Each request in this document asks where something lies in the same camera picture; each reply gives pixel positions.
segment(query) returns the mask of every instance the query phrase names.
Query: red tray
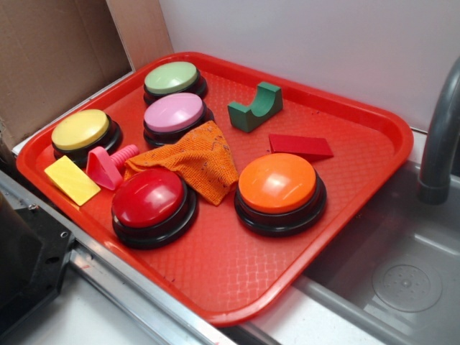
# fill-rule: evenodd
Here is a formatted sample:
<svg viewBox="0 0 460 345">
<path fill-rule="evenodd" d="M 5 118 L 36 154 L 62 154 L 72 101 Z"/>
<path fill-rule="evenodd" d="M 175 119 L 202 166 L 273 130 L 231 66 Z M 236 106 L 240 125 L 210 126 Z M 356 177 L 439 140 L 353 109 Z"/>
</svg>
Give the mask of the red tray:
<svg viewBox="0 0 460 345">
<path fill-rule="evenodd" d="M 390 112 L 194 52 L 150 63 L 78 111 L 105 111 L 121 126 L 122 146 L 137 144 L 141 152 L 149 150 L 142 137 L 144 77 L 153 68 L 178 60 L 195 64 L 207 80 L 206 105 L 214 112 L 239 172 L 270 153 L 270 133 L 327 139 L 334 157 L 313 163 L 328 192 L 326 212 L 314 227 L 287 238 L 253 234 L 239 223 L 232 193 L 219 207 L 201 198 L 197 221 L 174 243 L 133 250 L 122 245 L 112 230 L 113 192 L 103 190 L 78 207 L 43 172 L 55 161 L 51 147 L 55 124 L 27 143 L 17 166 L 95 240 L 213 325 L 230 326 L 257 315 L 308 266 L 406 161 L 413 136 L 408 125 Z M 227 105 L 250 104 L 261 81 L 282 88 L 284 109 L 247 134 L 230 125 Z"/>
</svg>

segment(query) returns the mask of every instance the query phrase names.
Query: orange cloth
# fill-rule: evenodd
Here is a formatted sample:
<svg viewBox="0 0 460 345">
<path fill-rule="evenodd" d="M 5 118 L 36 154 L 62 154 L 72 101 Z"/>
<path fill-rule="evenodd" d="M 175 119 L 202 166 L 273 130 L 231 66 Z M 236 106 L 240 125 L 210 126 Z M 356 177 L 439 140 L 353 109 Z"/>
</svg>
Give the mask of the orange cloth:
<svg viewBox="0 0 460 345">
<path fill-rule="evenodd" d="M 165 167 L 215 206 L 234 189 L 239 178 L 230 148 L 213 121 L 191 130 L 175 144 L 130 158 L 125 166 L 125 180 L 151 167 Z"/>
</svg>

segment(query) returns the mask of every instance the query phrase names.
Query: metal sink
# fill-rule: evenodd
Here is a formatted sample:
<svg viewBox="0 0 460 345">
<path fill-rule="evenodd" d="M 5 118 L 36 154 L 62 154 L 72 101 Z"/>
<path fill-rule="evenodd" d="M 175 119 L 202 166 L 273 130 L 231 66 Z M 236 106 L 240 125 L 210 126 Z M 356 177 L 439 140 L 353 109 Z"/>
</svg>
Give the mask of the metal sink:
<svg viewBox="0 0 460 345">
<path fill-rule="evenodd" d="M 460 179 L 429 206 L 417 176 L 401 167 L 295 286 L 387 344 L 458 344 Z"/>
</svg>

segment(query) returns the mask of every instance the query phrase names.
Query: pink button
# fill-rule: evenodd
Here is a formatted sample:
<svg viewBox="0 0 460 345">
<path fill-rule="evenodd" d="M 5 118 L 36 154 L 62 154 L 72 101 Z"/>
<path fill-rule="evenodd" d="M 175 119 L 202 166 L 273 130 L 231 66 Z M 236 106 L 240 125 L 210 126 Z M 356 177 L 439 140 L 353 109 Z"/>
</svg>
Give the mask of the pink button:
<svg viewBox="0 0 460 345">
<path fill-rule="evenodd" d="M 136 174 L 121 185 L 112 201 L 112 211 L 123 225 L 140 229 L 169 218 L 183 197 L 180 178 L 172 171 L 156 167 Z"/>
<path fill-rule="evenodd" d="M 175 132 L 196 122 L 202 113 L 203 101 L 199 96 L 194 93 L 174 93 L 149 106 L 144 120 L 154 132 Z"/>
</svg>

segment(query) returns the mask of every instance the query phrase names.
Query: gray faucet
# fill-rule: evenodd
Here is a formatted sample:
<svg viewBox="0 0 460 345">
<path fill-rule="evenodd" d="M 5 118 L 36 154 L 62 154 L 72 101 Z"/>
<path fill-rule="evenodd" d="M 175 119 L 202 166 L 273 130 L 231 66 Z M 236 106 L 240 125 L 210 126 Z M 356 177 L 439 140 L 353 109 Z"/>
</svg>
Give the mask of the gray faucet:
<svg viewBox="0 0 460 345">
<path fill-rule="evenodd" d="M 447 200 L 460 133 L 460 57 L 452 66 L 431 119 L 418 176 L 417 197 L 439 205 Z"/>
</svg>

